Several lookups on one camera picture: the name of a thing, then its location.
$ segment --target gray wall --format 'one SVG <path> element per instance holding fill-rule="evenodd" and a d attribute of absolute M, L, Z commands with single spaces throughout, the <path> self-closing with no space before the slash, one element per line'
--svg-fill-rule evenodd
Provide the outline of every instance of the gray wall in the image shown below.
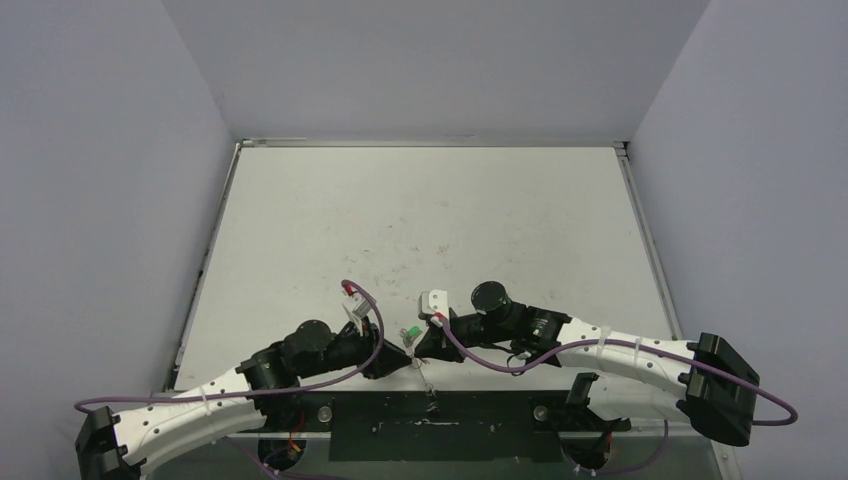
<path fill-rule="evenodd" d="M 0 7 L 0 477 L 78 478 L 74 400 L 162 384 L 232 141 L 158 0 Z"/>
<path fill-rule="evenodd" d="M 239 137 L 624 140 L 707 0 L 163 0 Z"/>
<path fill-rule="evenodd" d="M 800 411 L 738 450 L 748 479 L 848 478 L 846 26 L 844 1 L 713 0 L 630 150 L 684 332 Z"/>

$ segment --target screw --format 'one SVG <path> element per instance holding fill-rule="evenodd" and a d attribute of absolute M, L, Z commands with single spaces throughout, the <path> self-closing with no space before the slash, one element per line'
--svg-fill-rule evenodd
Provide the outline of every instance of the screw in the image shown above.
<path fill-rule="evenodd" d="M 330 407 L 321 407 L 318 409 L 318 421 L 327 423 L 333 418 L 333 409 Z"/>
<path fill-rule="evenodd" d="M 546 422 L 548 420 L 548 409 L 543 405 L 539 405 L 533 409 L 533 418 L 540 422 Z"/>

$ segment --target white board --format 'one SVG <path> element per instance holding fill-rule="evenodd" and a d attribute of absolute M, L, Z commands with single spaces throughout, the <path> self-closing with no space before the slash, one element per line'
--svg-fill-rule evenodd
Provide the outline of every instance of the white board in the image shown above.
<path fill-rule="evenodd" d="M 446 289 L 458 314 L 472 289 L 616 330 L 671 329 L 612 148 L 245 148 L 210 253 L 176 382 L 192 388 L 308 319 L 347 321 L 338 282 L 379 302 L 386 337 L 419 325 L 416 299 Z M 495 362 L 506 354 L 481 351 Z M 431 361 L 440 390 L 567 389 L 574 374 L 521 377 Z M 334 372 L 302 381 L 333 378 Z M 333 388 L 421 390 L 406 368 Z"/>

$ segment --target red wire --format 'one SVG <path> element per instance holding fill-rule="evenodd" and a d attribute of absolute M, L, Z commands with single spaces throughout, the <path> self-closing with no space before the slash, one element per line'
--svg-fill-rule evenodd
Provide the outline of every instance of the red wire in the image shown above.
<path fill-rule="evenodd" d="M 292 438 L 292 435 L 293 435 L 293 434 L 295 434 L 295 433 L 297 433 L 297 432 L 299 432 L 299 431 L 300 431 L 300 429 L 301 429 L 301 428 L 303 428 L 303 426 L 304 426 L 305 424 L 306 424 L 306 412 L 301 411 L 301 412 L 300 412 L 300 423 L 299 423 L 299 424 L 297 424 L 297 426 L 296 426 L 296 427 L 294 427 L 294 428 L 293 428 L 293 429 L 289 432 L 289 451 L 291 451 L 291 449 L 294 447 L 294 439 Z"/>

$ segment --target purple cable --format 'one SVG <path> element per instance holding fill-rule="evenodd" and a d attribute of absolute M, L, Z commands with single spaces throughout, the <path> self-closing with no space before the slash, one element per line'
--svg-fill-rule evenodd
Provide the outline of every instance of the purple cable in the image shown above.
<path fill-rule="evenodd" d="M 592 473 L 594 471 L 595 475 L 615 475 L 617 473 L 633 473 L 637 470 L 642 470 L 643 468 L 647 468 L 652 463 L 657 461 L 657 459 L 660 458 L 660 456 L 663 453 L 665 453 L 665 449 L 667 447 L 668 447 L 668 420 L 663 420 L 662 443 L 660 443 L 660 446 L 657 447 L 656 450 L 654 450 L 654 453 L 652 453 L 650 457 L 646 458 L 645 460 L 642 460 L 640 463 L 637 463 L 636 465 L 628 465 L 626 467 L 605 468 L 603 470 L 592 470 L 592 469 L 589 469 L 589 468 L 586 468 L 586 467 L 583 467 L 583 466 L 580 466 L 580 465 L 578 465 L 578 467 L 580 467 L 581 472 Z M 565 449 L 563 449 L 563 453 L 565 453 L 565 458 L 567 458 L 569 462 L 571 462 L 574 465 L 577 465 L 577 462 L 575 462 L 571 457 L 568 456 L 568 452 L 566 452 Z"/>
<path fill-rule="evenodd" d="M 566 343 L 565 345 L 560 345 L 559 347 L 548 350 L 547 352 L 542 354 L 541 357 L 537 358 L 536 360 L 533 360 L 532 362 L 528 363 L 527 365 L 524 365 L 524 366 L 521 366 L 521 367 L 504 367 L 504 366 L 497 365 L 497 364 L 494 364 L 494 363 L 491 363 L 491 362 L 487 362 L 486 360 L 483 360 L 482 358 L 478 357 L 477 355 L 474 355 L 473 353 L 471 353 L 470 350 L 465 348 L 465 345 L 463 345 L 462 343 L 460 343 L 459 340 L 457 340 L 457 338 L 454 336 L 453 332 L 450 331 L 450 327 L 448 326 L 450 321 L 447 318 L 445 318 L 444 316 L 441 317 L 441 320 L 442 320 L 442 330 L 444 330 L 445 335 L 448 337 L 448 340 L 450 340 L 451 343 L 453 343 L 454 346 L 460 352 L 462 352 L 463 355 L 470 358 L 475 363 L 478 363 L 478 364 L 480 364 L 480 365 L 482 365 L 486 368 L 489 368 L 491 370 L 495 370 L 497 372 L 503 372 L 503 373 L 526 372 L 527 370 L 530 370 L 531 368 L 534 368 L 537 365 L 542 364 L 545 360 L 551 358 L 552 356 L 554 356 L 557 353 L 562 352 L 564 350 L 570 350 L 572 348 L 577 348 L 577 347 L 592 346 L 592 345 L 597 345 L 598 343 L 600 343 L 599 340 L 578 340 L 576 342 Z M 612 339 L 612 338 L 606 339 L 604 344 L 605 345 L 618 345 L 620 347 L 629 347 L 629 348 L 633 348 L 633 349 L 636 348 L 636 344 L 633 343 L 633 342 L 628 342 L 628 341 L 625 341 L 625 340 L 616 340 L 616 339 Z M 697 360 L 692 360 L 690 358 L 682 357 L 682 356 L 676 355 L 674 353 L 665 352 L 665 351 L 660 350 L 658 348 L 649 347 L 647 345 L 640 345 L 639 350 L 645 351 L 645 352 L 648 352 L 648 353 L 653 353 L 654 355 L 657 355 L 657 356 L 660 356 L 660 357 L 666 357 L 666 358 L 670 358 L 672 360 L 677 360 L 678 362 L 682 362 L 682 363 L 685 363 L 687 365 L 691 365 L 695 368 L 699 368 L 701 370 L 705 370 L 707 372 L 710 372 L 713 375 L 718 375 L 719 377 L 724 378 L 726 380 L 729 380 L 729 381 L 735 383 L 736 385 L 739 385 L 740 387 L 747 388 L 748 390 L 753 391 L 757 395 L 765 398 L 766 400 L 769 400 L 772 403 L 777 404 L 779 407 L 781 407 L 784 410 L 786 410 L 787 412 L 789 412 L 789 417 L 784 418 L 782 420 L 754 420 L 753 425 L 757 425 L 757 426 L 761 426 L 761 427 L 762 426 L 780 427 L 780 426 L 784 426 L 784 425 L 791 425 L 791 424 L 795 423 L 796 421 L 798 421 L 798 411 L 795 410 L 795 408 L 792 405 L 789 405 L 789 403 L 775 397 L 771 393 L 763 390 L 762 388 L 760 388 L 757 385 L 754 385 L 753 383 L 747 382 L 747 381 L 745 381 L 745 380 L 743 380 L 743 379 L 741 379 L 741 378 L 739 378 L 735 375 L 731 375 L 731 374 L 729 374 L 729 373 L 727 373 L 723 370 L 719 370 L 718 368 L 707 365 L 706 363 L 699 362 Z"/>
<path fill-rule="evenodd" d="M 343 382 L 348 378 L 358 374 L 359 372 L 365 370 L 371 362 L 377 358 L 377 354 L 380 353 L 380 349 L 383 348 L 383 337 L 384 335 L 384 326 L 383 326 L 383 316 L 380 314 L 380 309 L 377 308 L 377 301 L 374 300 L 368 292 L 366 292 L 362 287 L 357 285 L 355 282 L 351 280 L 342 280 L 342 287 L 351 286 L 357 292 L 361 293 L 365 298 L 365 301 L 368 302 L 368 305 L 371 306 L 371 309 L 374 310 L 374 316 L 377 317 L 377 325 L 380 327 L 379 332 L 377 332 L 377 347 L 374 348 L 374 352 L 371 353 L 371 356 L 368 357 L 365 362 L 353 370 L 350 373 L 346 373 L 338 378 L 334 378 L 332 380 L 327 380 L 326 382 L 314 383 L 312 385 L 304 385 L 301 387 L 289 387 L 289 388 L 277 388 L 273 390 L 253 390 L 247 392 L 230 392 L 230 393 L 216 393 L 214 395 L 207 395 L 206 398 L 201 396 L 194 397 L 96 397 L 96 398 L 87 398 L 85 400 L 80 400 L 79 402 L 74 404 L 74 409 L 82 413 L 91 413 L 92 410 L 85 408 L 86 405 L 92 405 L 95 403 L 146 403 L 146 404 L 154 404 L 154 403 L 191 403 L 191 402 L 202 402 L 204 400 L 222 400 L 225 398 L 256 398 L 256 397 L 264 397 L 269 395 L 283 395 L 289 393 L 301 393 L 307 392 L 309 390 L 315 390 L 318 388 L 327 387 L 330 385 L 335 385 L 339 382 Z"/>
<path fill-rule="evenodd" d="M 265 464 L 262 462 L 262 460 L 259 460 L 259 457 L 254 455 L 253 452 L 251 452 L 250 450 L 248 450 L 247 448 L 242 446 L 240 443 L 234 441 L 233 439 L 231 439 L 229 437 L 224 437 L 224 440 L 226 440 L 230 445 L 238 448 L 239 450 L 242 451 L 242 453 L 247 455 L 247 457 L 250 458 L 250 460 L 253 463 L 255 463 L 256 466 L 258 466 L 260 470 L 262 470 L 262 473 L 264 473 L 265 475 L 267 475 L 271 478 L 274 478 L 274 479 L 277 478 L 277 475 L 274 473 L 274 470 L 271 470 L 271 468 L 266 467 Z M 304 480 L 347 480 L 346 478 L 334 477 L 332 475 L 309 475 L 308 473 L 294 473 L 294 472 L 287 472 L 287 471 L 284 471 L 284 470 L 280 470 L 279 473 L 280 473 L 280 475 L 282 475 L 284 477 L 302 478 Z"/>

